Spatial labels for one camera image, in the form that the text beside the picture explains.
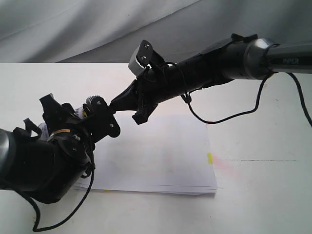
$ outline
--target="black cable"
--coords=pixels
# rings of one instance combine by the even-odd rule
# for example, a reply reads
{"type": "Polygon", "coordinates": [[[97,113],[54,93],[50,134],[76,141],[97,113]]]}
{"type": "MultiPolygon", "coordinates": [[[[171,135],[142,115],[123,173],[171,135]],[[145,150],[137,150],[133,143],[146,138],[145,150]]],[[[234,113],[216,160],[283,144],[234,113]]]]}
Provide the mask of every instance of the black cable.
{"type": "MultiPolygon", "coordinates": [[[[182,99],[187,103],[191,113],[198,119],[200,120],[201,122],[204,122],[204,123],[207,123],[207,124],[217,124],[217,123],[222,123],[222,122],[225,122],[231,118],[235,118],[235,117],[238,117],[238,116],[242,116],[242,115],[247,115],[247,114],[251,114],[253,112],[255,112],[258,107],[259,107],[259,102],[260,102],[260,97],[261,97],[261,93],[262,93],[262,89],[263,89],[263,86],[265,84],[265,82],[270,78],[270,76],[267,76],[266,78],[264,78],[262,80],[262,82],[260,83],[260,86],[259,86],[259,90],[258,90],[258,94],[257,94],[257,98],[256,98],[256,101],[255,101],[255,106],[252,110],[250,111],[244,111],[244,112],[241,112],[241,113],[238,113],[238,114],[235,114],[235,115],[232,115],[232,116],[229,116],[227,118],[224,118],[224,119],[221,119],[221,120],[218,120],[218,121],[206,121],[206,120],[203,120],[201,117],[199,117],[195,111],[193,110],[192,106],[191,106],[191,101],[192,101],[192,97],[191,97],[191,93],[194,92],[195,90],[187,93],[187,85],[186,85],[186,80],[185,80],[185,76],[184,76],[184,73],[183,71],[173,62],[166,62],[165,64],[171,64],[173,66],[175,66],[177,68],[177,70],[181,73],[181,76],[182,76],[182,79],[183,79],[183,83],[184,83],[184,88],[185,88],[185,95],[181,95],[182,99]]],[[[306,104],[304,102],[304,98],[303,98],[303,92],[302,92],[302,88],[301,88],[301,85],[299,83],[299,80],[298,78],[293,74],[293,73],[287,73],[289,76],[291,76],[297,86],[297,89],[298,89],[298,93],[299,93],[299,98],[300,98],[300,103],[301,103],[301,106],[302,106],[302,110],[309,122],[309,124],[311,125],[312,127],[312,120],[311,120],[311,117],[309,115],[309,112],[307,110],[307,107],[306,107],[306,104]]]]}
{"type": "Polygon", "coordinates": [[[92,169],[92,171],[91,171],[91,180],[90,180],[90,184],[89,184],[89,187],[88,187],[86,193],[84,194],[83,198],[81,199],[79,204],[76,206],[76,208],[63,221],[61,221],[61,222],[59,222],[59,223],[57,223],[55,225],[49,226],[49,227],[38,228],[41,215],[40,215],[40,209],[39,209],[38,205],[36,204],[36,202],[28,194],[26,194],[25,192],[20,190],[14,184],[6,181],[5,179],[0,178],[0,182],[1,183],[3,183],[6,187],[12,189],[17,194],[22,196],[34,208],[35,213],[36,213],[36,220],[35,220],[35,223],[34,223],[33,232],[36,232],[36,233],[47,231],[47,230],[51,230],[51,229],[57,228],[57,227],[61,226],[62,224],[66,223],[76,213],[76,211],[80,208],[80,206],[83,204],[83,202],[85,201],[85,199],[89,195],[89,192],[90,192],[92,184],[93,184],[93,180],[94,180],[94,169],[92,169]]]}

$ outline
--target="screw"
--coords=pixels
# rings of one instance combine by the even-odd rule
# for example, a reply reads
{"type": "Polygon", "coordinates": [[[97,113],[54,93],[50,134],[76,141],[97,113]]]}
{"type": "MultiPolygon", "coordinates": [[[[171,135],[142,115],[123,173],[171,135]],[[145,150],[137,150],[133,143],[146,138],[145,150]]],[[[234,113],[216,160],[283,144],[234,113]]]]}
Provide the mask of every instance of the screw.
{"type": "Polygon", "coordinates": [[[73,138],[74,138],[75,140],[77,140],[77,141],[80,141],[80,140],[81,140],[81,138],[78,137],[76,134],[73,135],[73,138]]]}

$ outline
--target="yellow stripe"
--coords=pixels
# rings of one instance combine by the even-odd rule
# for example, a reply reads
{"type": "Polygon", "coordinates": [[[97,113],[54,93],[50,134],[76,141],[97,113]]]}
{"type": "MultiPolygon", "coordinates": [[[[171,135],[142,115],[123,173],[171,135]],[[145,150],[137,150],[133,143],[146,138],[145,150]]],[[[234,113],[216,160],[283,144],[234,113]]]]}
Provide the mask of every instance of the yellow stripe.
{"type": "Polygon", "coordinates": [[[208,153],[208,163],[212,164],[213,163],[213,154],[212,153],[208,153]]]}

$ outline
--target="white tabletop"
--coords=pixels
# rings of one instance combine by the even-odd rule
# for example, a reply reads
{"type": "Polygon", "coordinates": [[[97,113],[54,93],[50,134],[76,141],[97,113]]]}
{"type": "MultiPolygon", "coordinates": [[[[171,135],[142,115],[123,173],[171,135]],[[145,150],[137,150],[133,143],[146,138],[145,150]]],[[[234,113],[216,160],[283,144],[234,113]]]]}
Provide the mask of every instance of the white tabletop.
{"type": "MultiPolygon", "coordinates": [[[[45,94],[74,107],[90,95],[109,103],[134,79],[126,64],[0,64],[0,71],[0,127],[6,130],[23,127],[27,117],[39,124],[39,98],[45,94]]],[[[312,75],[298,78],[312,113],[312,75]]],[[[201,117],[217,120],[253,108],[259,84],[235,80],[198,91],[192,104],[201,117]]],[[[153,115],[188,112],[181,98],[174,98],[153,115]]],[[[312,233],[312,129],[288,75],[269,79],[256,113],[208,131],[219,187],[215,195],[90,193],[70,221],[47,233],[312,233]]],[[[83,194],[71,190],[56,204],[40,205],[39,227],[63,220],[83,194]]],[[[34,217],[19,195],[0,192],[1,233],[32,233],[34,217]]]]}

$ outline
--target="robotic arm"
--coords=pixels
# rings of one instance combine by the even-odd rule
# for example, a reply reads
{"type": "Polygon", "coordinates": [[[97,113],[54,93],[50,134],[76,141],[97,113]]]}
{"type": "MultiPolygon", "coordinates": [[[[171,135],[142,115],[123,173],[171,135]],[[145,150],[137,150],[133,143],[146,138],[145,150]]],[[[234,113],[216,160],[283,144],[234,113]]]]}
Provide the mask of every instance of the robotic arm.
{"type": "MultiPolygon", "coordinates": [[[[233,34],[174,64],[165,62],[143,40],[132,55],[129,68],[136,79],[109,106],[100,96],[92,96],[75,111],[69,103],[57,103],[50,94],[40,99],[45,121],[41,128],[26,119],[25,130],[0,129],[0,189],[12,189],[33,205],[37,214],[34,232],[60,226],[85,200],[94,177],[95,143],[107,135],[120,134],[114,118],[116,111],[135,111],[133,119],[142,124],[159,103],[171,98],[182,96],[190,107],[190,93],[198,89],[234,79],[265,81],[276,72],[312,73],[312,44],[283,46],[257,35],[233,34]],[[31,136],[32,131],[38,135],[31,136]],[[32,198],[47,204],[57,202],[78,178],[90,175],[90,186],[76,209],[61,223],[38,229],[40,212],[32,198]]],[[[312,125],[307,110],[305,113],[312,125]]]]}

